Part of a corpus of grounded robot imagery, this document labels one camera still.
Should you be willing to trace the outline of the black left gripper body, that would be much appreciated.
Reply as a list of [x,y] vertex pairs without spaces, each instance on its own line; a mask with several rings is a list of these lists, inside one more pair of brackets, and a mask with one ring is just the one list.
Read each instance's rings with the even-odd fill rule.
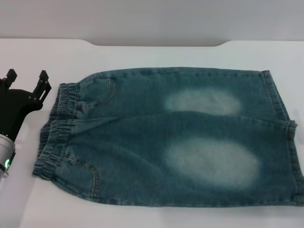
[[8,79],[0,80],[0,134],[15,141],[25,117],[41,109],[36,91],[9,89]]

